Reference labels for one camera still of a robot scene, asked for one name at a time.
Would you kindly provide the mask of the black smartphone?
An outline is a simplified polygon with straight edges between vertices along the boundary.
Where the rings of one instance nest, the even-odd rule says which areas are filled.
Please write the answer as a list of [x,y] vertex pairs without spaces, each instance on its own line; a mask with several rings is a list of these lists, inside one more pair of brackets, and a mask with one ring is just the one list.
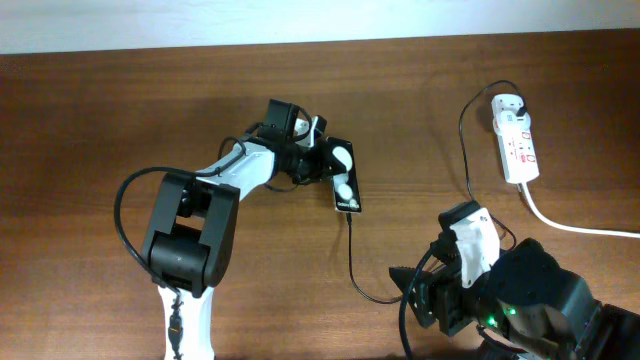
[[346,169],[331,178],[335,209],[344,213],[361,213],[362,202],[352,143],[335,137],[328,137],[327,142],[331,145],[331,155]]

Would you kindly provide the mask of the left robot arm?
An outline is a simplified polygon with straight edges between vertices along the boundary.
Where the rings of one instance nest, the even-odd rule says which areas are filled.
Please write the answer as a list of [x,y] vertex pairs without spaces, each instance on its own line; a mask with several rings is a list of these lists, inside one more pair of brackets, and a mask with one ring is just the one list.
[[270,100],[265,120],[232,138],[213,165],[165,171],[141,260],[163,301],[166,358],[215,356],[212,299],[229,266],[242,199],[280,172],[306,186],[353,168],[347,147],[326,137],[325,127],[321,116]]

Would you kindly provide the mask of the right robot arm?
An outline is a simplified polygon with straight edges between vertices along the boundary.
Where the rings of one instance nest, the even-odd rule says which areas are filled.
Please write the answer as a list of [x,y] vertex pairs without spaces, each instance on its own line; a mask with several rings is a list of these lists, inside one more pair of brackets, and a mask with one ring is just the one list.
[[502,253],[469,287],[452,246],[436,241],[425,256],[443,268],[389,270],[403,293],[401,321],[411,311],[421,327],[436,324],[449,337],[476,323],[482,333],[507,340],[507,350],[540,359],[639,356],[638,314],[595,299],[582,277],[561,268],[532,238]]

